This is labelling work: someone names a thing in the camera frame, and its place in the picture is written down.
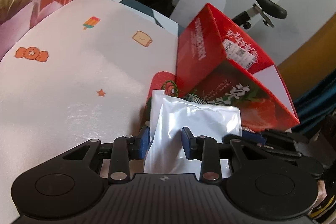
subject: blue curtain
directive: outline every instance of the blue curtain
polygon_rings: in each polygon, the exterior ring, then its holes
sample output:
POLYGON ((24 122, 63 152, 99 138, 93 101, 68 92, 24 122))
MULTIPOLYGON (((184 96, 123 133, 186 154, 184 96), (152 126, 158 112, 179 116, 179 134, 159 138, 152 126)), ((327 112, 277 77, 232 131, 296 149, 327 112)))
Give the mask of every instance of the blue curtain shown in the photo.
POLYGON ((336 108, 336 70, 295 100, 294 105, 301 124, 293 127, 292 131, 313 137, 325 116, 336 108))

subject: yellow cable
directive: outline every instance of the yellow cable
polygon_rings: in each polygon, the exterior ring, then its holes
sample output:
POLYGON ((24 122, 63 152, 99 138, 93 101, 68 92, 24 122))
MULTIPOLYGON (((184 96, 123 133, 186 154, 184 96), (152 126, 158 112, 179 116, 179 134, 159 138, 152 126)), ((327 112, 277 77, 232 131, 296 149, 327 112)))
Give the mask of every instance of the yellow cable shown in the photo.
POLYGON ((335 197, 335 196, 333 195, 333 196, 331 197, 331 199, 329 200, 329 202, 328 202, 323 208, 319 209, 319 210, 316 211, 315 213, 310 214, 309 217, 310 217, 310 218, 314 218, 314 217, 318 216, 320 213, 322 213, 322 212, 323 212, 325 209, 327 209, 328 206, 333 202, 334 197, 335 197))

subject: white barcode label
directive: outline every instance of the white barcode label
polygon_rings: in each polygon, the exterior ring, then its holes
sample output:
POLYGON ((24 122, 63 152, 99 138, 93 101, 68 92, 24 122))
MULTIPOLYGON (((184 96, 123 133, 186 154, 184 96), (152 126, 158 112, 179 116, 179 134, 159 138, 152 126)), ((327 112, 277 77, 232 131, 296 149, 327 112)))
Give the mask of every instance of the white barcode label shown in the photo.
POLYGON ((257 61, 257 58, 253 54, 247 52, 228 39, 223 41, 223 46, 227 58, 234 60, 246 70, 248 70, 257 61))

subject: white plastic package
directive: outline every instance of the white plastic package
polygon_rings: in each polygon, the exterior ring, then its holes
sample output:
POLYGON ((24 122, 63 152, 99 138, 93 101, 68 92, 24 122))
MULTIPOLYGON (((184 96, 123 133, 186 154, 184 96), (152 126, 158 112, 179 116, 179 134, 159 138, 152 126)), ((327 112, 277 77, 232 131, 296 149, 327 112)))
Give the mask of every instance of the white plastic package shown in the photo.
MULTIPOLYGON (((144 163, 144 173, 195 173, 199 178, 201 161, 187 160, 181 142, 181 129, 189 127, 194 136, 205 135, 217 142, 227 134, 241 136, 240 112, 236 107, 200 105, 164 94, 152 93, 150 129, 152 143, 144 163)), ((227 160, 221 160, 222 177, 230 176, 227 160)))

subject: silver screw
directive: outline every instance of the silver screw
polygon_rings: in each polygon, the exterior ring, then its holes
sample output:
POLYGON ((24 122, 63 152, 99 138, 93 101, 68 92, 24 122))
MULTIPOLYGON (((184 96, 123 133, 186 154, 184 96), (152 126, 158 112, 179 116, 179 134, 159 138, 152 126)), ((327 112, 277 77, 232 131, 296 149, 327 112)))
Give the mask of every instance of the silver screw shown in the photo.
POLYGON ((114 172, 110 175, 110 178, 114 180, 124 180, 127 178, 127 175, 124 172, 114 172))
POLYGON ((203 174, 203 178, 206 180, 216 180, 219 178, 219 175, 215 172, 206 172, 203 174))

